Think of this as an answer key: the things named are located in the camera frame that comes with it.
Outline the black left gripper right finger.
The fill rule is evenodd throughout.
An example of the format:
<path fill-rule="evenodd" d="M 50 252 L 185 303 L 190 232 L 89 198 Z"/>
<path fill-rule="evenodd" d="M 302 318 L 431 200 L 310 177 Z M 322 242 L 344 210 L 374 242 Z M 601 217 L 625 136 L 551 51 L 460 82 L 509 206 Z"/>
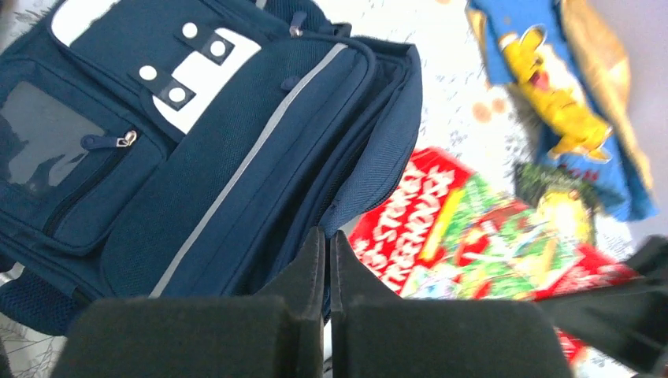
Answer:
<path fill-rule="evenodd" d="M 329 251 L 336 377 L 569 377 L 533 302 L 404 299 L 337 232 Z"/>

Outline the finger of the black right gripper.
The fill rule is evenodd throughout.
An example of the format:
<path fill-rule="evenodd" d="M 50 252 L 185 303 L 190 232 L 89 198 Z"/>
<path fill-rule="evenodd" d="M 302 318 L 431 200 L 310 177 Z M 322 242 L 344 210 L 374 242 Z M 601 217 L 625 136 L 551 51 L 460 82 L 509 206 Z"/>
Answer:
<path fill-rule="evenodd" d="M 665 373 L 667 238 L 649 236 L 630 258 L 581 282 L 539 300 L 553 324 L 638 373 Z"/>

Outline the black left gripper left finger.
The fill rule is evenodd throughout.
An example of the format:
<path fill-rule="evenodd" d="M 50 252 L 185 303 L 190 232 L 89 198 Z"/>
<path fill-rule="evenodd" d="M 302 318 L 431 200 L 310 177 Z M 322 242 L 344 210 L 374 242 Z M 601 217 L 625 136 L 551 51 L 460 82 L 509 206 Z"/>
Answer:
<path fill-rule="evenodd" d="M 320 377 L 325 236 L 252 296 L 107 299 L 73 325 L 56 377 Z"/>

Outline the red Treehouse storybook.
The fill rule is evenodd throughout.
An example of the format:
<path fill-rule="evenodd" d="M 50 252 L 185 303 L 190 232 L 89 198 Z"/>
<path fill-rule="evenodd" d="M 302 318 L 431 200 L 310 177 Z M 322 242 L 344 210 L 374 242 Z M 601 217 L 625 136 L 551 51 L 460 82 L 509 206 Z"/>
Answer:
<path fill-rule="evenodd" d="M 395 192 L 349 235 L 359 261 L 404 298 L 540 301 L 635 272 L 561 237 L 445 150 L 412 153 Z"/>

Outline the dark green gold book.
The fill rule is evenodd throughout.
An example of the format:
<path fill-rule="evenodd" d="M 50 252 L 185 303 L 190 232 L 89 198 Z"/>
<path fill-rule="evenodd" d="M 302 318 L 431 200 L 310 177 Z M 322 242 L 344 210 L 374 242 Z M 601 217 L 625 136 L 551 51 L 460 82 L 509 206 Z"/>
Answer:
<path fill-rule="evenodd" d="M 514 166 L 515 194 L 574 242 L 597 244 L 595 189 L 565 169 L 530 162 Z"/>

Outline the navy blue student backpack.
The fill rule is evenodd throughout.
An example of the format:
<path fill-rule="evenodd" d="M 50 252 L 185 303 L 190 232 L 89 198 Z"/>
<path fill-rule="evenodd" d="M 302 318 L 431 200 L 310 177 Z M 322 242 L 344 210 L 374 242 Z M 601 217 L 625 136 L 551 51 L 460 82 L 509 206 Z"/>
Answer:
<path fill-rule="evenodd" d="M 397 187 L 413 44 L 311 1 L 62 1 L 1 55 L 1 311 L 251 295 Z"/>

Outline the floral white table mat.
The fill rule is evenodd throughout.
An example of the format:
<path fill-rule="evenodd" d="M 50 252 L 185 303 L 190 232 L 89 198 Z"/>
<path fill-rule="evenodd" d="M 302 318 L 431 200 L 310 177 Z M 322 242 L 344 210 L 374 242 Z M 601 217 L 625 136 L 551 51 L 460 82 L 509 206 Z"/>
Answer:
<path fill-rule="evenodd" d="M 57 1 L 4 1 L 1 49 L 28 32 Z M 465 16 L 466 1 L 315 1 L 334 22 L 353 32 L 415 43 L 422 59 L 423 110 L 419 146 L 446 148 L 492 185 L 513 189 L 512 165 L 533 157 L 537 121 L 505 87 L 490 87 L 481 53 Z M 596 218 L 597 245 L 626 258 L 646 235 L 664 233 L 667 203 L 659 217 L 623 224 Z M 1 338 L 15 377 L 49 377 L 65 338 L 41 334 L 1 315 Z M 589 350 L 576 377 L 632 377 L 634 372 Z"/>

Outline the blue Pikachu cloth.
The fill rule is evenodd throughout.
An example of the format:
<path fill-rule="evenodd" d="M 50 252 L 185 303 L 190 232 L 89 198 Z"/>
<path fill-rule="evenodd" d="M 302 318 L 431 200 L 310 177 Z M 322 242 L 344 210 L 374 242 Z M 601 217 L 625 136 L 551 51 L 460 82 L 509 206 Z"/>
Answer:
<path fill-rule="evenodd" d="M 488 80 L 519 94 L 543 122 L 537 159 L 579 173 L 619 221 L 657 214 L 562 31 L 560 1 L 470 1 L 466 15 Z"/>

